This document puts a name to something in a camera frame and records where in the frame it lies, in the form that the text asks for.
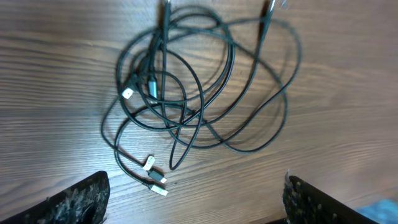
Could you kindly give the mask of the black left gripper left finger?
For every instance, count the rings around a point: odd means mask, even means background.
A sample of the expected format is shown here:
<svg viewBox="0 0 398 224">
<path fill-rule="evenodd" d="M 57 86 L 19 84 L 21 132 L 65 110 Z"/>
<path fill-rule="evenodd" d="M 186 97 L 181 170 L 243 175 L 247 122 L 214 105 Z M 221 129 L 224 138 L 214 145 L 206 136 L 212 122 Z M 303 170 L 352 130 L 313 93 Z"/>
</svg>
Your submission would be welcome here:
<svg viewBox="0 0 398 224">
<path fill-rule="evenodd" d="M 110 196 L 108 174 L 98 171 L 1 224 L 100 224 Z"/>
</svg>

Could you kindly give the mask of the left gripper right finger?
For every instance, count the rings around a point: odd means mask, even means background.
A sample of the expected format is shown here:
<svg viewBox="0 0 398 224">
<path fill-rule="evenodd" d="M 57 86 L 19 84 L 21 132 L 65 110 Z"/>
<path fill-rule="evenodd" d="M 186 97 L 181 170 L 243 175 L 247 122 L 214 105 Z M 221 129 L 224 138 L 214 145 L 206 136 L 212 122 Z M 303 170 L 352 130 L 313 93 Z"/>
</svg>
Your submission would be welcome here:
<svg viewBox="0 0 398 224">
<path fill-rule="evenodd" d="M 377 224 L 295 175 L 286 175 L 282 194 L 289 224 Z"/>
</svg>

